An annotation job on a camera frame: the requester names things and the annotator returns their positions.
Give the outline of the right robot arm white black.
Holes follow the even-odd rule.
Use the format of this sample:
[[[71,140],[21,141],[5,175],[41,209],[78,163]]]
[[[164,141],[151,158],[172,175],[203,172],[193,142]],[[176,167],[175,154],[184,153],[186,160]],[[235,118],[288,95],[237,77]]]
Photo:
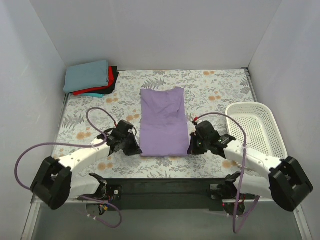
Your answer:
[[[259,174],[259,177],[237,172],[225,178],[222,192],[232,199],[243,194],[273,200],[288,212],[294,211],[314,190],[299,161],[291,156],[279,158],[244,147],[235,137],[220,135],[209,121],[192,122],[189,155],[212,153],[234,161]]]

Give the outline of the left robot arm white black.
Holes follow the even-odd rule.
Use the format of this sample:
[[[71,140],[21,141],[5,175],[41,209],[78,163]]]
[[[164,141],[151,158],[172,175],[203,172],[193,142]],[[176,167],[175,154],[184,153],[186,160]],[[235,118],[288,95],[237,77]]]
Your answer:
[[[89,148],[79,149],[59,159],[43,160],[30,190],[52,210],[57,210],[69,199],[82,195],[101,200],[107,195],[107,180],[96,173],[75,179],[85,168],[114,153],[123,151],[126,156],[140,155],[134,132],[135,127],[121,120],[114,129],[98,135]]]

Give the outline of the purple t shirt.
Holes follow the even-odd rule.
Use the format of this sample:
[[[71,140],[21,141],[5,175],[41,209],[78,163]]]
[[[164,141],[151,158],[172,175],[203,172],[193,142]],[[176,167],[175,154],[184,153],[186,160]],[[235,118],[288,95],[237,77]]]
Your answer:
[[[184,157],[190,145],[184,89],[140,90],[143,157]]]

